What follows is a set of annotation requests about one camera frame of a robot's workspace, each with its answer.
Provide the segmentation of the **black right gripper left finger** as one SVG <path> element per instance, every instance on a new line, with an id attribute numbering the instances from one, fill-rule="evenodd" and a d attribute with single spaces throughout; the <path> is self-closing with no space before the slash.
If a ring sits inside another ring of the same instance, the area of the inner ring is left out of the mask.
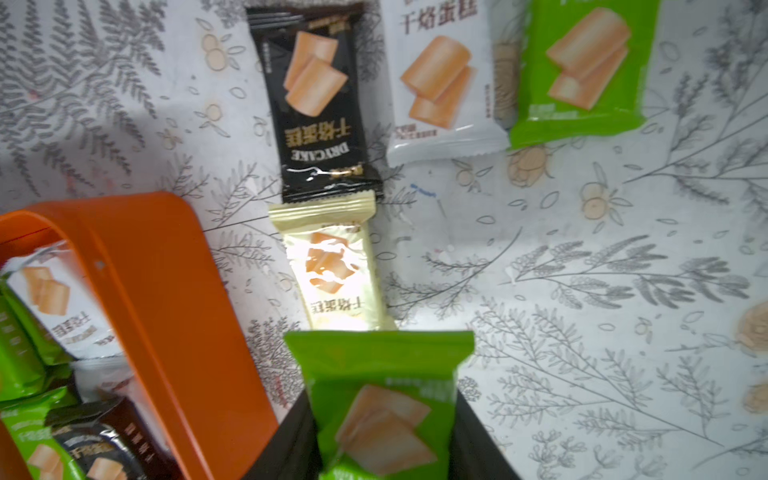
<path id="1" fill-rule="evenodd" d="M 303 391 L 242 480 L 317 480 L 322 467 L 316 422 Z"/>

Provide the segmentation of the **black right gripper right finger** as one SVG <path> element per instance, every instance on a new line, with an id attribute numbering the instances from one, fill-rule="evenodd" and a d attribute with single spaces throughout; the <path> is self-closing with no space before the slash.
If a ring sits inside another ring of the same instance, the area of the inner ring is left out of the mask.
<path id="1" fill-rule="evenodd" d="M 460 391 L 449 450 L 451 480 L 520 480 Z"/>

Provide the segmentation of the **cream cookie packet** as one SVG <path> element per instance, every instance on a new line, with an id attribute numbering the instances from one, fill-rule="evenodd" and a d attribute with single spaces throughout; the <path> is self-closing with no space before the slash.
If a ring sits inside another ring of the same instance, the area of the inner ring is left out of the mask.
<path id="1" fill-rule="evenodd" d="M 379 288 L 368 228 L 375 213 L 372 191 L 269 207 L 312 330 L 397 328 Z"/>

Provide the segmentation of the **orange plastic storage box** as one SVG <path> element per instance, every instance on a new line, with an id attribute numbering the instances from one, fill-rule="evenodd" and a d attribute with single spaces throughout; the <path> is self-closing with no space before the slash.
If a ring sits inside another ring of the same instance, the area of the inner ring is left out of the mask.
<path id="1" fill-rule="evenodd" d="M 187 479 L 241 479 L 278 423 L 194 210 L 154 192 L 1 218 L 1 256 L 65 241 Z"/>

